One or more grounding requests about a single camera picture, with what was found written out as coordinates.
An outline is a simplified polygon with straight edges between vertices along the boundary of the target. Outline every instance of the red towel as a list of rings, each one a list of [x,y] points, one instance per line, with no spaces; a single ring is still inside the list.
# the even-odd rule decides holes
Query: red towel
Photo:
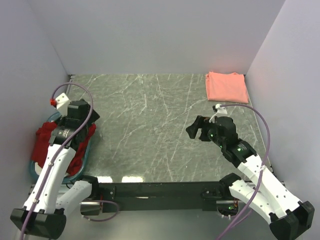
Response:
[[[45,122],[42,127],[36,131],[36,142],[33,148],[33,152],[31,155],[31,160],[38,163],[38,165],[43,168],[46,162],[46,157],[48,154],[49,140],[51,137],[51,132],[57,127],[57,124],[53,122]],[[96,131],[96,125],[92,124],[88,129],[88,134],[85,137],[84,142],[79,144],[79,148],[75,153],[74,158],[69,164],[66,172],[70,174],[70,176],[75,175],[79,172],[82,166],[82,158],[85,155],[86,148],[89,142],[89,139]]]

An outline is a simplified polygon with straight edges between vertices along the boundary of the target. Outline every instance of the floor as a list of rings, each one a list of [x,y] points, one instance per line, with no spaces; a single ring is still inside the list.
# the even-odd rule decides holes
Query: floor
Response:
[[[244,178],[219,147],[190,139],[186,133],[197,115],[210,117],[217,103],[207,100],[204,74],[73,75],[71,79],[89,89],[100,114],[85,174],[105,183],[219,181],[229,173]],[[89,100],[75,86],[68,96]],[[227,111],[239,137],[263,157],[265,146],[254,113],[244,107]]]

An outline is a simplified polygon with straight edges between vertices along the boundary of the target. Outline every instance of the blue plastic basket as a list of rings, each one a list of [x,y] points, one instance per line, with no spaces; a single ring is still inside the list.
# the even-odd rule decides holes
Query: blue plastic basket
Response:
[[[52,114],[52,115],[48,118],[47,122],[55,121],[55,120],[57,120],[60,116],[61,116],[60,113],[59,113],[59,112],[56,112],[56,113]],[[63,184],[68,184],[68,183],[70,183],[70,182],[74,182],[74,181],[77,180],[78,177],[80,177],[80,176],[83,174],[83,172],[84,172],[84,170],[85,170],[85,167],[86,167],[87,160],[88,160],[88,155],[89,155],[90,146],[91,146],[91,139],[89,140],[88,145],[86,146],[86,150],[85,150],[84,156],[83,156],[83,158],[82,158],[82,166],[81,166],[80,170],[77,172],[77,174],[75,174],[75,175],[73,175],[73,176],[67,176],[67,177],[65,177],[65,178],[63,179],[63,181],[62,181]],[[36,162],[30,160],[30,163],[29,163],[29,172],[30,172],[32,178],[37,181],[38,178],[39,178],[39,175],[36,173],[35,167],[36,167]]]

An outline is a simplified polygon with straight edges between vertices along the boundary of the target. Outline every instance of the orange folded cloth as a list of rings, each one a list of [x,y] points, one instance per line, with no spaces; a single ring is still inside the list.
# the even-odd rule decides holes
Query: orange folded cloth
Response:
[[[205,76],[205,88],[209,101],[249,103],[243,74],[236,72],[222,74],[211,71]]]

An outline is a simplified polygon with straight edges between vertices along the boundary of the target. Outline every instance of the marble tabletop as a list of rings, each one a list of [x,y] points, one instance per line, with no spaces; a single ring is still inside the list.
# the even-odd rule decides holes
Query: marble tabletop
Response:
[[[244,177],[214,143],[190,139],[186,132],[197,115],[210,117],[217,103],[207,100],[204,74],[73,75],[71,81],[89,89],[100,115],[84,174],[104,183],[219,181],[229,173]],[[76,86],[68,96],[89,101]],[[239,137],[263,157],[254,113],[238,106],[227,111]]]

